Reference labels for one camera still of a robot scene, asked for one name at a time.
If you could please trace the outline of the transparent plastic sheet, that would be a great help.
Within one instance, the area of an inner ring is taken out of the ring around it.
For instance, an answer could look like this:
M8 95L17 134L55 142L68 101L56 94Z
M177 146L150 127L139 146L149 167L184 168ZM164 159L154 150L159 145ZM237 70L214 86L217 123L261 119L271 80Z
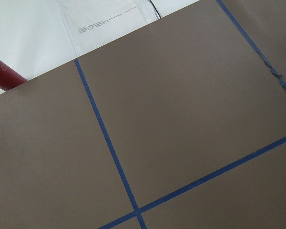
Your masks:
M76 57L160 18L149 0L59 0L57 4Z

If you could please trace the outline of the red cylinder tube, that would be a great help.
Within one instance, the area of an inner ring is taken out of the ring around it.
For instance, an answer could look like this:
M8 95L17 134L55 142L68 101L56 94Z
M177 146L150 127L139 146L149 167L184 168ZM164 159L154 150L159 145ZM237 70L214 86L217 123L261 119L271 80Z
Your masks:
M0 60L0 89L8 91L27 80Z

